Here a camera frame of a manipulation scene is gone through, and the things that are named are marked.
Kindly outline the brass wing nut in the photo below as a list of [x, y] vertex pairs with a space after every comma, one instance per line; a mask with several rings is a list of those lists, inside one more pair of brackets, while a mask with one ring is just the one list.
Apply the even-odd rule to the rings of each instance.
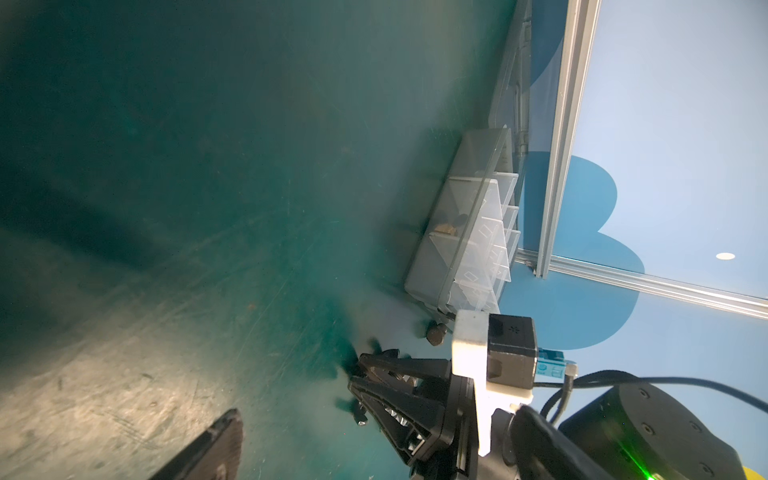
[[459, 228], [449, 223], [443, 223], [437, 225], [434, 231], [445, 235], [457, 236]]

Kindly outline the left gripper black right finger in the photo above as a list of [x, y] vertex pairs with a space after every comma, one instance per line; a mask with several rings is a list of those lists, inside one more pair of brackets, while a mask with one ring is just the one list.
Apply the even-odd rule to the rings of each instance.
[[611, 476], [529, 406], [520, 407], [510, 427], [521, 479], [598, 480]]

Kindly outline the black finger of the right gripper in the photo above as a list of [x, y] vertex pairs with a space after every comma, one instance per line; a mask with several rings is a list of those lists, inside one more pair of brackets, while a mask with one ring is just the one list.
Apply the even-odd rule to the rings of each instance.
[[452, 362], [446, 359], [401, 358], [398, 352], [361, 354], [358, 366], [365, 378], [397, 390], [415, 390], [424, 381], [447, 381]]
[[348, 387], [403, 462], [426, 462], [449, 447], [445, 399], [407, 393], [366, 378], [353, 378]]

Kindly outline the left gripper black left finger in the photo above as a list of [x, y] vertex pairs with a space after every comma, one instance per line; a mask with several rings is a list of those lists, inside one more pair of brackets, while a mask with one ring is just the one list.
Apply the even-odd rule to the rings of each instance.
[[241, 413], [229, 409], [152, 475], [151, 480], [234, 480], [243, 441]]

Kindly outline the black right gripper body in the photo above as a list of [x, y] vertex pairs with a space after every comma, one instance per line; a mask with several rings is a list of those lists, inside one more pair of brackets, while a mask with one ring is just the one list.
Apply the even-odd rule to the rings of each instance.
[[516, 458], [509, 439], [512, 413], [496, 410], [489, 417], [490, 453], [479, 454], [474, 385], [470, 379], [453, 376], [448, 387], [448, 400], [443, 424], [453, 433], [438, 448], [415, 462], [410, 468], [412, 479], [514, 479]]

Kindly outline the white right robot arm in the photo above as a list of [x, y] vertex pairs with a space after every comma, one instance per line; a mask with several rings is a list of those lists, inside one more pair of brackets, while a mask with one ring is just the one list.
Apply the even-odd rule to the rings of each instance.
[[348, 387], [356, 420], [376, 420], [414, 479], [745, 477], [736, 450], [658, 381], [601, 371], [574, 385], [602, 394], [559, 425], [529, 407], [495, 412], [487, 455], [473, 382], [447, 360], [363, 354]]

